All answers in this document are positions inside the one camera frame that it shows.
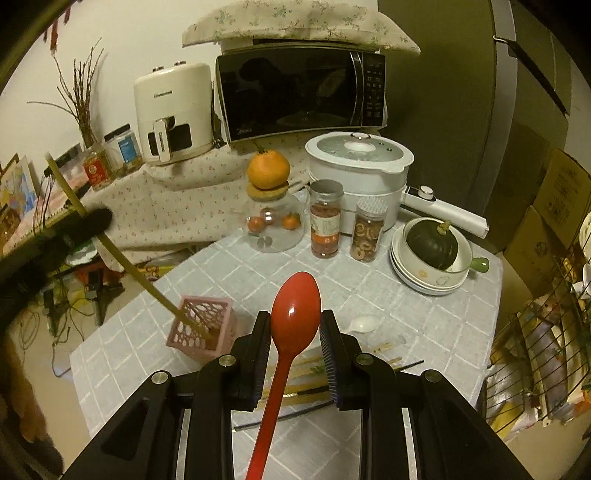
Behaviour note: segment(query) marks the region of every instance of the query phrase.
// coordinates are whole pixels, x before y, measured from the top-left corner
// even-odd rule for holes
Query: red spoon
[[[309,273],[295,273],[279,289],[271,309],[271,336],[279,359],[245,480],[262,478],[291,364],[312,342],[319,324],[318,285]]]

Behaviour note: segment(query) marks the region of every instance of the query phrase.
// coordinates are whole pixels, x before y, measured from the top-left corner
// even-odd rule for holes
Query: green bowl handle
[[[488,258],[485,257],[474,257],[470,262],[470,268],[480,273],[488,272],[490,266],[491,263],[488,261]]]

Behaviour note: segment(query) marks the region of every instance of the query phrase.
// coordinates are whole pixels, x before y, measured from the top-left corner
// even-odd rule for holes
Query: pink pen holder
[[[181,319],[174,319],[166,345],[203,364],[230,353],[236,334],[236,316],[232,299],[186,297],[178,307],[187,318],[208,329],[211,338],[205,339]]]

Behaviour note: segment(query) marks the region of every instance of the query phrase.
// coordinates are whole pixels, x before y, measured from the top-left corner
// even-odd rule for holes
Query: microwave handle
[[[363,120],[363,100],[365,98],[365,81],[363,79],[363,59],[361,53],[352,51],[351,60],[353,61],[353,70],[355,71],[355,85],[357,94],[355,95],[355,106],[353,107],[353,115],[351,115],[350,125],[352,127],[360,127]]]
[[[156,137],[156,147],[158,156],[162,163],[172,159],[170,154],[170,143],[168,141],[168,128],[165,119],[156,120],[153,124],[154,136]]]

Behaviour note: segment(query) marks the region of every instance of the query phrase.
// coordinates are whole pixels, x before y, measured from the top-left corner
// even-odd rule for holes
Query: pumpkin stem
[[[449,230],[449,228],[451,227],[452,223],[449,220],[446,220],[443,223],[440,223],[439,225],[437,225],[437,233],[439,233],[439,235],[445,235],[447,233],[447,231]]]
[[[265,152],[266,152],[266,150],[265,150],[264,148],[262,148],[262,147],[261,147],[261,146],[260,146],[258,143],[256,143],[254,140],[252,141],[252,143],[254,143],[254,144],[255,144],[256,150],[257,150],[259,153],[265,153]]]

